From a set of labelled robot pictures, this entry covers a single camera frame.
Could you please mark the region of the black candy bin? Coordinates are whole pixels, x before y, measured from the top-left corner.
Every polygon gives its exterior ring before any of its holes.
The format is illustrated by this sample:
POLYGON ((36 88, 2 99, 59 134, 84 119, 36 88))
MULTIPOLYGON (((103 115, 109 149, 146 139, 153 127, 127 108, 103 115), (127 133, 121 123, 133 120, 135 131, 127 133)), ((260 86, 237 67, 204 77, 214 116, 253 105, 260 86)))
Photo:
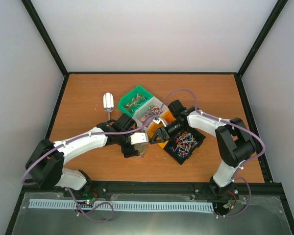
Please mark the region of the black candy bin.
POLYGON ((202 145, 204 140, 203 134, 190 127, 169 140, 164 146, 164 151, 182 165, 202 145))

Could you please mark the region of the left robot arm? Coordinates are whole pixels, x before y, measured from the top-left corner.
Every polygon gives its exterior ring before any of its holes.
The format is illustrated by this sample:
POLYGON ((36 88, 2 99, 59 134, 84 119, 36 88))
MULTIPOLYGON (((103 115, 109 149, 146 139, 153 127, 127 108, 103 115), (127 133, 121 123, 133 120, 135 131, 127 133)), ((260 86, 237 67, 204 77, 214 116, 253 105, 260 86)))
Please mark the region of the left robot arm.
POLYGON ((117 120, 97 124, 75 137, 51 142, 41 140, 25 164, 23 185, 37 185, 40 189, 71 188, 81 197, 91 194, 92 184, 82 170, 70 170, 65 164, 93 149, 119 145, 125 158, 138 156, 138 146, 148 142, 145 132, 137 128, 130 116, 122 114, 117 120))

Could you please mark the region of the orange candy bin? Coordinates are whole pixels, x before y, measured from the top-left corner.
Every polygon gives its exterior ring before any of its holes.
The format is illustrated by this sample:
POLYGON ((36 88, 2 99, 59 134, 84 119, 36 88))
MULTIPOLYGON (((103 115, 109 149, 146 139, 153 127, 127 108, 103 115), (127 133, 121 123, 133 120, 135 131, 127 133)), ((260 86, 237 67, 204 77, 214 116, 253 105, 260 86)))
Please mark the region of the orange candy bin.
MULTIPOLYGON (((165 111, 161 116, 161 119, 163 119, 166 123, 166 125, 170 124, 171 122, 173 122, 175 120, 175 118, 173 117, 173 115, 171 114, 171 112, 169 110, 165 111)), ((149 137, 149 139, 153 136, 154 132, 156 129, 160 128, 163 126, 163 123, 160 122, 159 124, 152 122, 148 128, 147 128, 147 135, 149 137)), ((164 147, 166 146, 166 144, 168 143, 168 141, 166 142, 162 142, 162 143, 158 143, 158 145, 164 149, 164 147)))

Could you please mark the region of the clear plastic jar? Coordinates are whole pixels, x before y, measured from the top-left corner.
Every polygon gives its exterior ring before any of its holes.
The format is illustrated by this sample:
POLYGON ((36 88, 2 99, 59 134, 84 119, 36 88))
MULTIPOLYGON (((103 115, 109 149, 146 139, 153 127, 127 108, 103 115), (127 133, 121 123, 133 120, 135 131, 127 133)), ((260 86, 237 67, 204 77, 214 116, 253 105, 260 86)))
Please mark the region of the clear plastic jar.
POLYGON ((135 156, 136 159, 142 158, 147 150, 146 144, 136 144, 134 148, 138 151, 138 155, 135 156))

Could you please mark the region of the white jar lid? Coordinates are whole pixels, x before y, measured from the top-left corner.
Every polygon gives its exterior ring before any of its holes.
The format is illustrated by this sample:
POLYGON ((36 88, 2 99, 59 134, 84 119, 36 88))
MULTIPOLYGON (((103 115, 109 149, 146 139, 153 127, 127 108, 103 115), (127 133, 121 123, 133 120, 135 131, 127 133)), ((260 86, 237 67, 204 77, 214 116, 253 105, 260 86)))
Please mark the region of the white jar lid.
POLYGON ((138 143, 134 145, 134 148, 140 153, 140 154, 144 154, 146 149, 147 149, 147 145, 144 143, 138 143))

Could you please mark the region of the metal scoop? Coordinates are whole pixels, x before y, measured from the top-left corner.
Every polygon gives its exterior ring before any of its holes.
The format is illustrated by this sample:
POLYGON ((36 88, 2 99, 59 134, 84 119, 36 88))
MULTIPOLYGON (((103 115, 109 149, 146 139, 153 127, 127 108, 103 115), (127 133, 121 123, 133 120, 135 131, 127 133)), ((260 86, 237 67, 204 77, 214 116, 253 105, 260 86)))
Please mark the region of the metal scoop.
POLYGON ((114 110, 114 98, 109 92, 103 95, 103 108, 108 113, 108 120, 110 120, 111 112, 114 110))

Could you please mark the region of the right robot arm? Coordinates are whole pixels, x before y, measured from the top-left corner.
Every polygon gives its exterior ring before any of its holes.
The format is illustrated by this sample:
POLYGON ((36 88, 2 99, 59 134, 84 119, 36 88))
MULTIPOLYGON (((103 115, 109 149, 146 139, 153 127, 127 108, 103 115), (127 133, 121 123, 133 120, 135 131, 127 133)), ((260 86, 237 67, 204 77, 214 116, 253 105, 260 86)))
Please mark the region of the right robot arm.
POLYGON ((179 100, 171 102, 169 111, 175 118, 167 126, 155 130, 149 143, 171 141, 180 132, 191 129, 202 130, 217 139, 221 163, 209 182, 210 193, 220 198, 232 183, 239 165, 248 160, 256 151, 255 142, 240 118, 213 119, 198 113, 195 107, 187 109, 179 100))

